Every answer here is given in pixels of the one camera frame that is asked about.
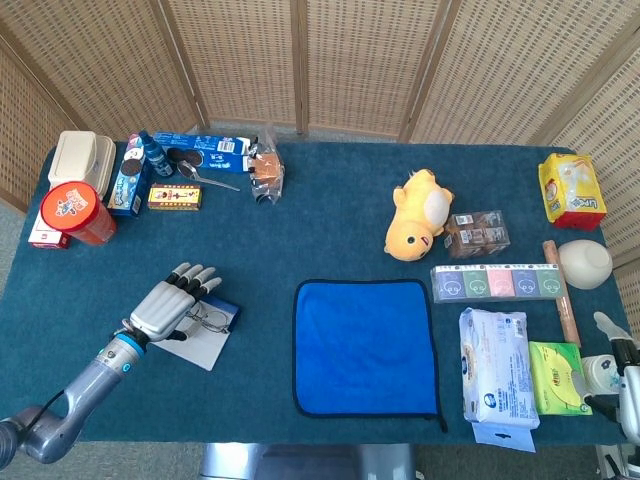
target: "red lid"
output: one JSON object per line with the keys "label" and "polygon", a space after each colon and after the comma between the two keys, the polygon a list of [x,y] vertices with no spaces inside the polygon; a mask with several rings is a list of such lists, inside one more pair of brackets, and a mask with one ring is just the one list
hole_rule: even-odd
{"label": "red lid", "polygon": [[82,230],[99,211],[98,194],[84,182],[62,183],[49,191],[40,204],[44,223],[61,232]]}

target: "teal tablecloth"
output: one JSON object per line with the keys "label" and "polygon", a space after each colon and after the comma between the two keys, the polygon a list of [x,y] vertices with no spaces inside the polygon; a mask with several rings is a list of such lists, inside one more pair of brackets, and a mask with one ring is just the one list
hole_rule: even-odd
{"label": "teal tablecloth", "polygon": [[[118,145],[117,161],[124,144]],[[46,189],[45,163],[0,303],[0,417],[44,403],[105,345],[144,295],[182,261],[215,265],[218,293],[243,307],[213,372],[149,348],[146,358],[88,421],[83,440],[263,443],[470,443],[462,416],[458,316],[466,304],[432,305],[440,395],[449,433],[417,418],[313,419],[292,398],[292,308],[309,278],[419,278],[450,263],[438,239],[423,261],[402,263],[383,253],[394,206],[391,192],[412,170],[433,170],[456,194],[454,212],[502,209],[511,247],[479,261],[543,263],[541,243],[594,233],[558,230],[544,213],[537,164],[557,148],[518,146],[289,144],[281,146],[286,186],[281,201],[256,205],[246,175],[202,171],[243,188],[206,186],[199,212],[150,211],[118,218],[103,247],[74,241],[68,251],[32,248],[27,236]],[[179,178],[170,179],[179,182]],[[603,310],[626,325],[613,278],[570,291],[583,354],[609,352],[594,325]],[[553,301],[483,304],[527,313],[529,338],[561,341]],[[542,444],[613,443],[616,425],[603,417],[543,417]]]}

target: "yellow plush toy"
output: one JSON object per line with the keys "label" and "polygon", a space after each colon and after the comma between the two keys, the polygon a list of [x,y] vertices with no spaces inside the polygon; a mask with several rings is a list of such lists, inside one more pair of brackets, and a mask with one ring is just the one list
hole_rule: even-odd
{"label": "yellow plush toy", "polygon": [[384,251],[398,260],[419,260],[431,250],[449,217],[453,194],[436,183],[429,170],[414,173],[404,187],[393,190],[396,214],[389,225]]}

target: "metal spoon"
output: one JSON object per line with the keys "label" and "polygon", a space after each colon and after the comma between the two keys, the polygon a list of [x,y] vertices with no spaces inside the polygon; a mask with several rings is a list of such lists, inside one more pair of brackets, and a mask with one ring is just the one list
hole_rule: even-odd
{"label": "metal spoon", "polygon": [[196,167],[194,167],[193,165],[191,165],[190,163],[184,160],[178,162],[178,165],[176,165],[176,167],[178,168],[178,171],[180,172],[180,174],[183,177],[187,177],[189,180],[195,180],[196,182],[202,182],[202,183],[210,183],[211,185],[217,185],[219,187],[228,188],[230,190],[235,190],[236,192],[240,191],[239,188],[236,188],[231,185],[227,185],[226,183],[216,182],[215,180],[209,180],[208,178],[202,178],[200,175],[198,175],[198,171],[196,170]]}

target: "oreo box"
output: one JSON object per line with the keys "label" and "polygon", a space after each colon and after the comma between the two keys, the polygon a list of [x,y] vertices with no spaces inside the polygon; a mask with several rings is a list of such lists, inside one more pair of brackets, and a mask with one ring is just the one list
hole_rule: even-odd
{"label": "oreo box", "polygon": [[153,166],[145,161],[142,140],[137,133],[130,135],[107,204],[112,215],[138,216],[142,200],[149,194],[152,171]]}
{"label": "oreo box", "polygon": [[248,152],[251,141],[248,138],[174,132],[156,132],[153,138],[174,163],[185,160],[194,167],[236,173],[249,170]]}

